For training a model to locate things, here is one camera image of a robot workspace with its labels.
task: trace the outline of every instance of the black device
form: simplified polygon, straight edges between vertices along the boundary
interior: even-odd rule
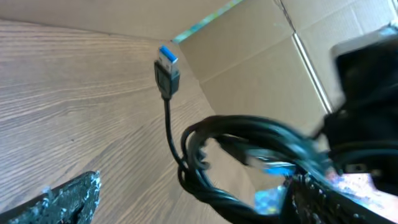
[[[173,83],[178,83],[179,73],[168,73],[163,62],[156,61],[167,141],[184,190],[231,223],[393,223],[335,189],[325,172],[333,166],[339,174],[370,173],[377,189],[398,196],[398,31],[391,24],[337,45],[333,52],[346,101],[325,116],[314,136],[257,116],[211,116],[183,132],[182,157],[176,152],[170,124],[170,100],[177,91]],[[328,153],[315,148],[321,134],[328,138]],[[295,167],[286,176],[287,192],[279,215],[260,215],[212,185],[201,150],[209,138],[245,166],[271,161]]]

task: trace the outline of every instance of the wood grain surface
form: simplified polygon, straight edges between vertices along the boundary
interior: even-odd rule
[[[180,90],[172,100],[178,140],[188,125],[213,114],[178,47],[0,21],[0,212],[99,170],[93,223],[225,222],[177,181],[154,79],[161,44],[180,56]],[[213,182],[251,202],[244,169],[216,144],[207,152]]]

